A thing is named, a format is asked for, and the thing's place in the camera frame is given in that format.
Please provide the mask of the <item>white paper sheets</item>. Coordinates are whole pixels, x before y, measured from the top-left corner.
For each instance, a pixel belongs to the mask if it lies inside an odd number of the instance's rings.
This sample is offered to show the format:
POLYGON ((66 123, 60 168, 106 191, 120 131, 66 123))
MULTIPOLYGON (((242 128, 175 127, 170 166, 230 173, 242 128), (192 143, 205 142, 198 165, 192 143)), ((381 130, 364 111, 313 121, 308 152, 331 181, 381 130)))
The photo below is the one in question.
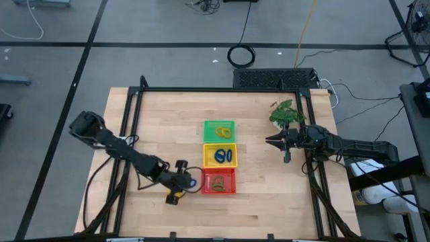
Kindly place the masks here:
POLYGON ((380 164, 373 159, 364 161, 352 161, 349 164, 349 168, 354 177, 363 175, 364 173, 370 173, 372 171, 384 168, 383 164, 380 164))

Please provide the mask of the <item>black floor fan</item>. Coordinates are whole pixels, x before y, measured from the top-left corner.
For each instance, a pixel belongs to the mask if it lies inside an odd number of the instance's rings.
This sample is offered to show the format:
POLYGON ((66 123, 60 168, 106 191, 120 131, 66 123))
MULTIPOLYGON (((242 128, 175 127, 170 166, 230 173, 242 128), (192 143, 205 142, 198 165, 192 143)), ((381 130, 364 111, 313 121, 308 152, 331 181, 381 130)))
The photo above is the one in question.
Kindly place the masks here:
POLYGON ((400 31, 387 37, 384 43, 392 58, 413 68, 422 67, 430 60, 430 0, 412 0, 407 9, 406 20, 400 31), (421 64, 409 62, 393 53, 390 44, 401 36, 406 38, 409 46, 427 55, 421 64))

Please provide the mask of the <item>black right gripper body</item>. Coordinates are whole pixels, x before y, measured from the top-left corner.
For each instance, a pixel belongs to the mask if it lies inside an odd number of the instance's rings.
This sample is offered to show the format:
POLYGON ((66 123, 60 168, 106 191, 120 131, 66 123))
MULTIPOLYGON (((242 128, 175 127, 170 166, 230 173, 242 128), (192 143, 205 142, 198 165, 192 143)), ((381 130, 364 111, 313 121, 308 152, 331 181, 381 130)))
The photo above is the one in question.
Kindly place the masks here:
POLYGON ((301 128, 290 128, 288 124, 283 127, 282 151, 284 152, 284 163, 289 163, 292 159, 291 148, 304 148, 305 130, 301 128))

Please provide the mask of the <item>black mesh computer tower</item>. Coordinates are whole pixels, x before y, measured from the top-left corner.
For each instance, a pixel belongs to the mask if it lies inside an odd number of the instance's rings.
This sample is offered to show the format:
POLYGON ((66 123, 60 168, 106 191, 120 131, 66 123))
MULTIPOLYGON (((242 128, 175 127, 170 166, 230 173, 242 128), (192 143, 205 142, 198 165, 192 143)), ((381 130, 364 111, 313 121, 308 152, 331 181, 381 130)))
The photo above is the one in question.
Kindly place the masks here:
POLYGON ((275 89, 283 83, 285 89, 318 89, 319 78, 313 68, 236 69, 233 87, 275 89))

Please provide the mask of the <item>grey table foot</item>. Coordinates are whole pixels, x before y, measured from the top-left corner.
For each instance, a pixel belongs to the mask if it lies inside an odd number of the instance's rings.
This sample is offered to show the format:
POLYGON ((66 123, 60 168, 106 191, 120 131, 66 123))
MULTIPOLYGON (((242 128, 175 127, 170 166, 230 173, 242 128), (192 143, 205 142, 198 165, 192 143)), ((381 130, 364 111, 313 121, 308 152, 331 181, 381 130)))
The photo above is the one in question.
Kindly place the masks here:
POLYGON ((31 85, 32 81, 27 76, 0 74, 0 83, 31 85))
POLYGON ((11 0, 16 5, 21 5, 22 3, 29 5, 40 5, 40 4, 48 4, 48 5, 64 5, 65 7, 71 6, 71 0, 11 0))

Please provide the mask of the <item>red plastic basket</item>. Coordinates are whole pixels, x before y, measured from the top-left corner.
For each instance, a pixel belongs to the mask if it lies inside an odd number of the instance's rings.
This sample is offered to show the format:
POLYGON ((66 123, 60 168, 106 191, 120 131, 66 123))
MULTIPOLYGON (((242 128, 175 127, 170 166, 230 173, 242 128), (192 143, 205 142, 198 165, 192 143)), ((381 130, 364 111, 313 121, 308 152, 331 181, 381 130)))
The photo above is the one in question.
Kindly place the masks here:
POLYGON ((235 194, 237 192, 236 172, 233 168, 204 169, 202 180, 204 182, 204 187, 202 188, 203 194, 235 194), (225 192, 212 190, 212 180, 217 175, 224 177, 225 192))

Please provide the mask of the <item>black floor object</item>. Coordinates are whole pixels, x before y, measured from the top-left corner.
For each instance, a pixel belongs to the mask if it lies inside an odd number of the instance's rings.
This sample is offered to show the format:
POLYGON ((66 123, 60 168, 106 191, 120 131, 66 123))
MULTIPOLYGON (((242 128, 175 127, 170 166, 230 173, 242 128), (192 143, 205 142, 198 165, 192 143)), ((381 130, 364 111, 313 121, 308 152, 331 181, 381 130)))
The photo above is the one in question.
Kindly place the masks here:
POLYGON ((11 111, 11 105, 0 104, 0 122, 9 120, 13 117, 13 112, 11 111))

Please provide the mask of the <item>person's foot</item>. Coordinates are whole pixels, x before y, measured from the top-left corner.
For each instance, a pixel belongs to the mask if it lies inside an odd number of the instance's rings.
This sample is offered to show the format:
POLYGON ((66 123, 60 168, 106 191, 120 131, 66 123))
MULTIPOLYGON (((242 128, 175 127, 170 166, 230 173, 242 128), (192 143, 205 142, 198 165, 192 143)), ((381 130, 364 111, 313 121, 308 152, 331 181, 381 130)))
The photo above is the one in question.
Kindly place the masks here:
POLYGON ((390 190, 387 190, 382 185, 364 188, 361 191, 361 194, 363 196, 363 200, 367 204, 378 204, 384 199, 392 197, 394 195, 390 190))
POLYGON ((385 210, 392 214, 408 214, 411 212, 418 212, 419 209, 407 201, 403 200, 400 196, 386 198, 383 201, 385 210))

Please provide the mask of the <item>yellow plastic basket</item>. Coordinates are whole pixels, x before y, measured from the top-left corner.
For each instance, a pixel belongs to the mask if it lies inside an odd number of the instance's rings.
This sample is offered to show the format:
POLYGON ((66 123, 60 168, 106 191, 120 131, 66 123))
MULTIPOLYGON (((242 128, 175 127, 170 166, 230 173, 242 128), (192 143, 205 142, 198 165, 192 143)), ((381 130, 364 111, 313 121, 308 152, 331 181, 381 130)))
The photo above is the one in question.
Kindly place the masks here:
POLYGON ((205 168, 235 168, 238 166, 237 145, 235 143, 208 143, 204 144, 204 167, 205 168), (214 154, 218 149, 232 150, 232 161, 225 160, 218 163, 214 159, 214 154))

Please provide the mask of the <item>green plastic basket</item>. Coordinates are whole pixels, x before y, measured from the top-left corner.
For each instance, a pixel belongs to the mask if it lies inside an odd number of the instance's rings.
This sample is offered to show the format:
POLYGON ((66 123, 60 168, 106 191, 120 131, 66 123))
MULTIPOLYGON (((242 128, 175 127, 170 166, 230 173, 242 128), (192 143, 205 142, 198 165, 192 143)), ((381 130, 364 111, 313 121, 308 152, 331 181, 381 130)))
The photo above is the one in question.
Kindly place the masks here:
POLYGON ((205 143, 234 143, 235 142, 235 122, 233 120, 205 120, 204 121, 204 142, 205 143), (231 138, 223 138, 216 135, 217 127, 229 128, 232 131, 231 138))

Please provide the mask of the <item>black aluminium frame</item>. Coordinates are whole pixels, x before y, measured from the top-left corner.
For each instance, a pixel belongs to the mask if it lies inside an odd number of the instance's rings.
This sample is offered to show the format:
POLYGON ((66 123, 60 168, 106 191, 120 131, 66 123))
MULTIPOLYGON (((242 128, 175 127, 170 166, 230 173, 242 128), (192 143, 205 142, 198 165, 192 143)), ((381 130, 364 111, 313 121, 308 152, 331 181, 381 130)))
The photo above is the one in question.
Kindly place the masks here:
POLYGON ((91 162, 89 195, 81 205, 76 230, 93 220, 105 203, 113 170, 126 175, 126 191, 113 205, 106 222, 108 231, 124 237, 178 239, 318 239, 339 235, 327 212, 314 211, 303 150, 294 149, 285 163, 282 153, 265 138, 277 132, 269 121, 274 102, 298 101, 296 91, 247 91, 233 88, 147 88, 139 110, 136 95, 126 87, 113 87, 104 111, 106 126, 115 134, 135 130, 137 151, 174 163, 189 163, 200 179, 203 165, 204 122, 232 120, 236 128, 238 165, 233 194, 187 194, 178 205, 165 201, 167 189, 147 186, 123 161, 111 161, 96 151, 91 162))

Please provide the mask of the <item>green artificial plant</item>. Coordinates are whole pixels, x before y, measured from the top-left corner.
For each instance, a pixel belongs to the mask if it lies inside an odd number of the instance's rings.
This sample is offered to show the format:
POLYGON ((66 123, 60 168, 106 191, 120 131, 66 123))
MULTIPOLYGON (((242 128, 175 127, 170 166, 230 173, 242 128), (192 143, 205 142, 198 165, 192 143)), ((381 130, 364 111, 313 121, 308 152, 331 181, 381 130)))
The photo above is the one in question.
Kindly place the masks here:
POLYGON ((292 108, 292 104, 292 99, 279 99, 270 105, 273 110, 270 112, 269 121, 280 130, 290 123, 301 123, 306 119, 303 112, 292 108))

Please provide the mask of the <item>black desk equipment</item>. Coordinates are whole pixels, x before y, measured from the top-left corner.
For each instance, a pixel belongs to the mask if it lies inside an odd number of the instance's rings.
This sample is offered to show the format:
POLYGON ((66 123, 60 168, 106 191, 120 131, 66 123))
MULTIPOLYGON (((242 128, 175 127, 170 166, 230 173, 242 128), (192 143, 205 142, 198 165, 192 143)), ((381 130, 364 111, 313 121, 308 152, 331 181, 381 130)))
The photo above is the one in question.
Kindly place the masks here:
POLYGON ((430 118, 430 77, 414 86, 417 93, 414 101, 424 118, 430 118))

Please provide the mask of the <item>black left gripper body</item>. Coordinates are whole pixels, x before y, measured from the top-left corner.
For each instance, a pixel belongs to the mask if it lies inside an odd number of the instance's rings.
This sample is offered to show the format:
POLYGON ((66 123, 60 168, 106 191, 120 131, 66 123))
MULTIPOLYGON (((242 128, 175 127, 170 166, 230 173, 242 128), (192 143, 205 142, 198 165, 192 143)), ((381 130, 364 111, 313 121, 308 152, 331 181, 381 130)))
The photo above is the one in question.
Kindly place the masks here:
POLYGON ((165 203, 170 205, 178 205, 179 200, 174 196, 175 192, 182 192, 184 188, 187 188, 189 183, 186 177, 188 162, 185 160, 176 161, 175 167, 176 172, 164 170, 160 173, 157 178, 157 182, 169 189, 169 193, 166 196, 165 203))

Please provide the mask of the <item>grey side desk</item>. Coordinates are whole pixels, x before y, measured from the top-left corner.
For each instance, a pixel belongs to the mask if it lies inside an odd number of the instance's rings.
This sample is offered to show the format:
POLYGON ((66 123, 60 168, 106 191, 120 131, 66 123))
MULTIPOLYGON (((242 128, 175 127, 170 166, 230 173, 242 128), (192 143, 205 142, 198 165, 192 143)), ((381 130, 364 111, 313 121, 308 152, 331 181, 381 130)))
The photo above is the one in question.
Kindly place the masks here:
POLYGON ((418 155, 425 169, 425 175, 412 175, 411 183, 420 206, 421 220, 426 240, 430 242, 430 118, 422 117, 415 101, 414 86, 411 83, 400 86, 401 99, 412 130, 418 155))

